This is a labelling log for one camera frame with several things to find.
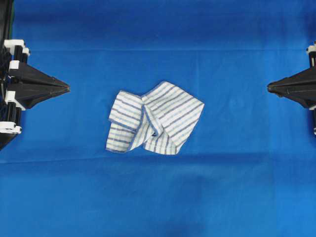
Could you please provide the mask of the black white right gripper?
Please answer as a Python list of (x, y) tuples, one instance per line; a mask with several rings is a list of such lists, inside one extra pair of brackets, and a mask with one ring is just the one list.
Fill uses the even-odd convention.
[(303, 70), (295, 75), (290, 77), (283, 78), (278, 81), (271, 82), (267, 85), (268, 92), (277, 95), (278, 97), (284, 97), (294, 102), (299, 103), (306, 109), (309, 109), (313, 112), (313, 121), (314, 121), (314, 134), (316, 134), (316, 102), (309, 99), (302, 99), (297, 96), (288, 95), (284, 93), (270, 91), (271, 88), (280, 87), (280, 86), (294, 86), (294, 85), (306, 85), (306, 84), (315, 84), (316, 82), (316, 42), (310, 45), (306, 49), (306, 53), (309, 57), (310, 68)]

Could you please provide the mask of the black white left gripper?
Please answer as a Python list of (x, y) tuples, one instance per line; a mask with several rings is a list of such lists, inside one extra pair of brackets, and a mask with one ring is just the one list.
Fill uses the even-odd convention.
[[(21, 112), (70, 92), (69, 85), (27, 63), (30, 51), (22, 39), (5, 39), (0, 49), (0, 148), (22, 132)], [(12, 87), (12, 77), (35, 84), (59, 87)]]

